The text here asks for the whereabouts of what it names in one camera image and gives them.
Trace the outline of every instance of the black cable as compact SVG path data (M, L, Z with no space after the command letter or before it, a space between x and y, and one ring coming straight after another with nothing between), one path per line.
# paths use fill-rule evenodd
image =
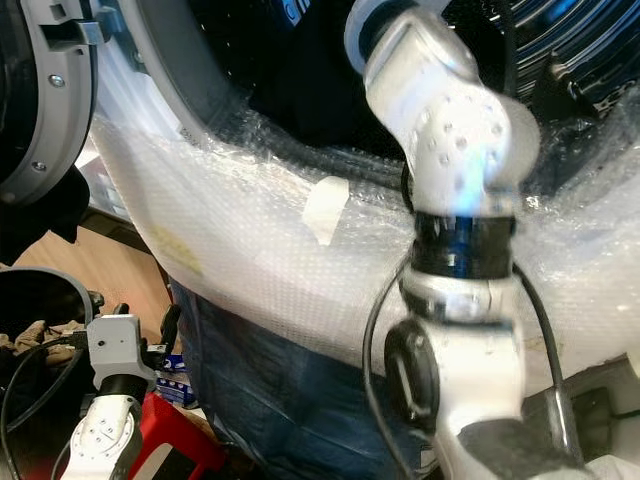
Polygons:
M515 97L518 88L518 43L516 21L509 0L493 0L504 32L504 89L503 93Z
M531 304L533 305L533 309L536 312L538 323L540 324L540 330L542 330L544 345L547 350L547 358L549 359L549 369L551 370L553 385L556 388L560 388L564 385L564 377L562 376L562 367L560 366L558 347L556 345L556 339L553 334L553 328L551 328L549 316L547 315L547 310L544 308L542 299L531 283L531 280L529 280L529 277L527 277L522 269L515 263L513 264L513 273L520 277L520 281L522 282L524 291L527 293L527 296L529 297L529 299L531 300Z
M62 459L64 458L65 454L69 451L70 448L71 448L71 440L69 439L67 440L67 443L65 444L65 446L62 447L62 451L58 455L58 458L56 458L56 463L53 464L53 470L51 470L51 480L58 480L58 470L60 469L60 465L62 465Z
M640 417L640 410L631 410L630 412L616 413L613 418L616 420L625 420L627 418Z
M56 394L58 390L60 390L64 382L67 380L67 378L69 378L69 375L71 375L71 373L73 372L73 369L76 367L76 365L80 361L80 358L82 357L82 353L83 353L82 351L77 351L76 353L73 354L73 358L66 365L62 373L58 375L58 377L53 381L53 383L47 389L47 391L44 392L42 396L38 398L38 400L33 402L33 404L31 404L29 408L27 408L24 412L22 412L15 420L13 420L9 424L9 426L7 427L8 433L13 432L16 428L18 428L24 422L29 420L29 418L31 418L38 410L40 410L40 408L45 403L47 403L51 399L51 397L53 397Z
M411 178L411 170L409 164L405 162L402 167L402 175L400 176L400 191L402 192L402 201L409 210L409 213L413 215L413 202L411 201L411 192L409 189L409 179Z
M398 444L393 438L393 434L387 425L387 422L384 419L384 415L382 414L382 408L378 403L378 399L376 398L376 394L373 390L373 385L371 383L371 346L373 343L373 331L375 330L376 323L378 322L378 316L380 315L380 310L382 309L382 305L391 290L391 287L396 283L400 273L404 269L404 267L409 263L409 254L407 254L402 261L396 267L393 275L389 277L380 293L376 297L373 306L371 307L371 311L369 312L369 317L367 318L367 326L364 330L364 339L362 341L362 381L364 383L364 391L367 396L367 402L369 403L369 408L371 409L371 413L373 414L373 418L376 421L376 425L378 426L378 430L380 430L380 434L382 435L382 439L384 443L387 445L393 460L396 462L396 465L400 469L402 475L412 480L414 478L411 467L407 464L407 462L402 457L402 452L398 447Z
M583 464L583 456L578 440L573 409L569 395L565 389L562 367L560 365L560 356L558 355L558 347L556 345L556 339L553 334L551 322L549 321L549 316L547 315L547 310L544 308L542 299L531 283L531 280L529 280L529 277L527 277L522 269L515 263L513 264L513 273L520 277L522 286L531 300L533 309L538 317L538 323L540 325L540 330L542 331L545 349L547 350L549 369L551 370L551 378L553 380L553 388L555 390L553 401L548 406L549 414L550 418L552 418L552 413L555 413L553 417L556 418L553 418L553 421L557 422L557 425L560 427L560 429L556 431L556 428L552 426L552 436L556 437L559 446L564 448L567 454L573 456L579 464Z
M18 473L18 469L16 467L15 459L13 458L13 454L11 453L11 449L9 448L8 443L8 432L7 432L7 417L9 415L9 399L11 398L11 394L13 393L13 389L16 385L18 377L20 373L24 369L24 367L29 363L38 352L52 347L54 345L60 345L62 343L66 343L67 338L61 337L55 340L51 340L50 342L43 343L42 345L37 345L32 347L25 355L24 359L16 368L16 371L13 373L11 377L11 381L7 386L7 390L4 394L4 399L2 400L2 412L0 412L0 441L2 442L2 450L4 452L5 460L7 462L7 468L9 469L9 473L11 474L11 478L13 480L20 480L20 474Z

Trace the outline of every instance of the screw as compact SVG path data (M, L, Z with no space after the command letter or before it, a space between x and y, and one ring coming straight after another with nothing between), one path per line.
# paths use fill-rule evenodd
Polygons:
M49 75L49 83L56 88L62 88L66 85L64 78L60 75Z

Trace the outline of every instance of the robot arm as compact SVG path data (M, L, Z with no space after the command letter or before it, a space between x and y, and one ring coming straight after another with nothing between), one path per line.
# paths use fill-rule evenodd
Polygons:
M143 362L135 315L96 318L87 326L87 341L99 393L73 431L62 480L126 479L142 447L141 405L156 377Z
M373 36L364 84L414 178L416 240L400 279L410 315L385 342L394 403L433 436L447 477L592 478L521 421L510 241L518 184L538 153L536 122L480 83L440 18L410 8L389 23Z

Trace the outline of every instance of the black cloth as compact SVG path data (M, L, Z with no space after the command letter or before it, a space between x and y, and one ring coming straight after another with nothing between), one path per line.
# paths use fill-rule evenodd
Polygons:
M402 149L373 115L362 77L346 56L343 34L352 0L313 2L258 82L250 105L298 140L314 146L348 145L404 159ZM479 2L454 0L444 13L480 65L480 77L502 90L504 40Z
M89 186L74 166L40 200L24 207L0 203L0 262L12 265L48 230L73 243L89 205Z

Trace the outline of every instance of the white plastic cover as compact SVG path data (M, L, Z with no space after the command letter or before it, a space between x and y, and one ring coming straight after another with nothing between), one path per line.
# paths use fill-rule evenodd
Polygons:
M327 180L268 152L256 156L250 144L212 138L195 147L176 133L153 83L119 68L109 44L100 48L101 77L116 73L100 85L92 138L161 265L219 306L359 365L373 299L413 239L400 194ZM625 108L640 110L637 98L627 100L615 127L626 137L605 131L610 145L572 147L584 147L589 161L552 199L525 199L515 240L516 260L549 311L565 376L640 344L640 137L628 138L636 120ZM564 160L570 154L580 152ZM524 293L519 304L532 393L551 382ZM404 313L394 290L374 337L378 371L385 333Z

